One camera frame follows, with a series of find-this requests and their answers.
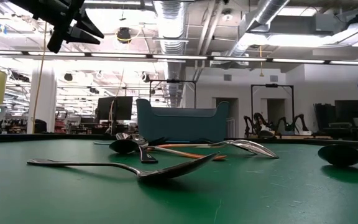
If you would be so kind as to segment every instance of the ventilation duct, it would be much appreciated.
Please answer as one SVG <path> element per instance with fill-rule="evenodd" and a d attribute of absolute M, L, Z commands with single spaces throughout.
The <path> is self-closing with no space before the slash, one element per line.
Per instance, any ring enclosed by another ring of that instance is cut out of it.
<path fill-rule="evenodd" d="M 226 55 L 241 57 L 248 49 L 249 39 L 252 38 L 247 31 L 269 24 L 289 2 L 290 0 L 260 0 L 257 10 L 251 12 L 254 15 L 253 18 L 244 24 L 244 34 Z"/>
<path fill-rule="evenodd" d="M 185 18 L 187 3 L 174 1 L 155 1 L 155 11 L 158 14 L 158 35 L 161 38 L 180 39 L 185 34 Z M 182 55 L 185 53 L 185 43 L 177 40 L 160 42 L 163 54 Z M 166 62 L 164 74 L 166 79 L 184 79 L 182 64 Z M 183 85 L 167 85 L 169 100 L 172 107 L 180 104 Z"/>

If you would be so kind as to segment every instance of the green tabletop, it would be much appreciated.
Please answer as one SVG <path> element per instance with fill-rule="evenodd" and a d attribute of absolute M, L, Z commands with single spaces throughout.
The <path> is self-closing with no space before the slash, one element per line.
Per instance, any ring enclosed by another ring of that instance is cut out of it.
<path fill-rule="evenodd" d="M 153 152 L 141 164 L 87 140 L 0 143 L 0 223 L 358 223 L 358 164 L 339 170 L 320 146 L 265 144 L 280 159 L 221 149 L 227 161 L 163 185 L 114 167 L 27 166 L 33 158 L 121 162 L 155 170 L 190 159 Z M 216 149 L 186 149 L 208 154 Z"/>

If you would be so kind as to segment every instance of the desk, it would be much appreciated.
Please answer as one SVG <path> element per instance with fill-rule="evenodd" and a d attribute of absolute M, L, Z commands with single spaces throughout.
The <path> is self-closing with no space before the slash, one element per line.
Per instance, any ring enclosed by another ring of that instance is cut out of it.
<path fill-rule="evenodd" d="M 279 159 L 220 149 L 227 161 L 164 185 L 114 167 L 50 168 L 26 160 L 121 162 L 155 170 L 190 159 L 153 152 L 158 164 L 92 140 L 0 143 L 0 223 L 358 223 L 358 164 L 339 170 L 320 146 L 264 144 Z M 216 149 L 185 149 L 208 154 Z"/>

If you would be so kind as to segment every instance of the ceiling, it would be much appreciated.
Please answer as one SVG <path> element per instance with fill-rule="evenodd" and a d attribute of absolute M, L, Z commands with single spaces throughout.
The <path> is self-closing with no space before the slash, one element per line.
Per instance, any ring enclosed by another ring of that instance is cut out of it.
<path fill-rule="evenodd" d="M 203 20 L 209 1 L 196 1 L 188 6 L 186 22 L 186 54 L 195 54 Z M 219 19 L 214 31 L 214 39 L 208 47 L 207 54 L 211 52 L 223 52 L 229 50 L 235 43 L 237 27 L 242 15 L 253 11 L 257 7 L 258 0 L 230 0 L 225 9 L 231 9 L 231 20 Z M 323 1 L 323 0 L 292 0 L 281 12 L 284 16 L 313 16 L 317 13 L 334 13 L 358 8 L 358 0 L 348 1 Z M 158 37 L 157 16 L 152 11 L 135 11 L 126 9 L 87 9 L 87 14 L 93 23 L 105 35 L 100 45 L 64 43 L 61 52 L 125 52 L 125 53 L 152 53 L 161 52 Z M 0 25 L 6 28 L 1 32 L 0 50 L 42 51 L 44 46 L 44 21 L 33 20 L 32 14 L 15 6 L 10 2 L 0 3 Z M 116 39 L 116 32 L 120 27 L 129 27 L 134 37 L 129 44 L 122 44 Z M 47 26 L 47 41 L 50 37 Z M 248 48 L 247 54 L 253 57 L 290 57 L 290 58 L 337 58 L 356 59 L 358 48 L 346 47 L 340 49 L 314 49 L 310 47 L 277 47 L 263 45 L 261 49 Z M 24 58 L 0 58 L 0 69 L 10 69 L 21 73 L 31 79 L 32 59 Z M 75 61 L 57 60 L 54 62 L 59 68 L 58 86 L 121 86 L 128 87 L 127 91 L 118 92 L 114 88 L 101 87 L 100 94 L 90 93 L 88 88 L 59 88 L 57 106 L 70 110 L 73 113 L 91 114 L 100 96 L 132 95 L 141 98 L 149 98 L 149 84 L 141 80 L 142 74 L 150 75 L 152 79 L 165 79 L 163 74 L 164 62 L 110 62 L 110 61 Z M 266 68 L 283 68 L 285 65 L 270 63 Z M 260 63 L 250 63 L 249 68 L 259 68 Z M 74 80 L 67 82 L 63 76 L 72 73 Z M 23 83 L 17 80 L 9 80 L 8 84 Z M 168 106 L 165 102 L 166 85 L 160 83 L 161 90 L 154 94 L 154 106 Z M 19 95 L 21 106 L 28 105 L 30 88 L 9 87 L 8 92 Z M 11 99 L 13 95 L 7 95 L 5 105 L 14 105 Z"/>

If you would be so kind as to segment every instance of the blue container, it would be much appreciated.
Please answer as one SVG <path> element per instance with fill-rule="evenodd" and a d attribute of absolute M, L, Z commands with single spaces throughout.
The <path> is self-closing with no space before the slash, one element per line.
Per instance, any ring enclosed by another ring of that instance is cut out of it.
<path fill-rule="evenodd" d="M 156 108 L 145 99 L 136 100 L 139 134 L 149 141 L 161 137 L 169 141 L 208 139 L 223 141 L 229 103 L 221 102 L 216 109 Z"/>

